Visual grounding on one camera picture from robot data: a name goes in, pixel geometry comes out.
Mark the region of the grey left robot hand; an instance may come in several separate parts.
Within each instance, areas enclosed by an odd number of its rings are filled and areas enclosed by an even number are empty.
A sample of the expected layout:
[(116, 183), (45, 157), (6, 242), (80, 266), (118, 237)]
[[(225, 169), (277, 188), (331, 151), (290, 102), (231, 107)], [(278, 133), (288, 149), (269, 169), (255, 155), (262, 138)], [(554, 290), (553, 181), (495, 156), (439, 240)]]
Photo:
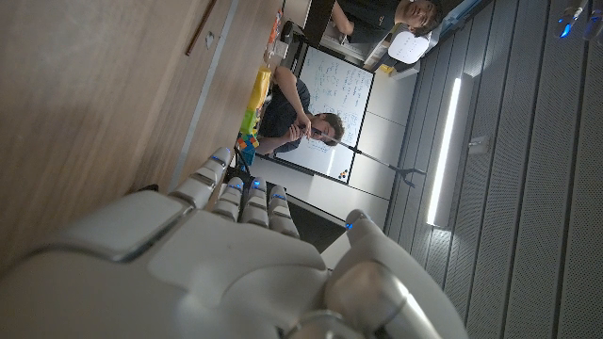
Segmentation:
[(559, 39), (568, 37), (582, 13), (591, 6), (587, 14), (586, 26), (582, 37), (602, 45), (602, 0), (566, 0), (561, 16), (557, 19), (554, 35)]

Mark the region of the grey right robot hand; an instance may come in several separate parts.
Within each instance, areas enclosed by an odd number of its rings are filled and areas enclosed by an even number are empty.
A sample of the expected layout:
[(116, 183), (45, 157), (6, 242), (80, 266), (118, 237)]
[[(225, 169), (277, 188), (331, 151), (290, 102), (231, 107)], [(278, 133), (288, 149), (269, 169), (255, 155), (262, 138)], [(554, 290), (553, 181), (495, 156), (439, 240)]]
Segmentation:
[(443, 290), (362, 210), (328, 268), (281, 186), (223, 180), (219, 148), (169, 194), (142, 190), (1, 277), (5, 338), (464, 338)]

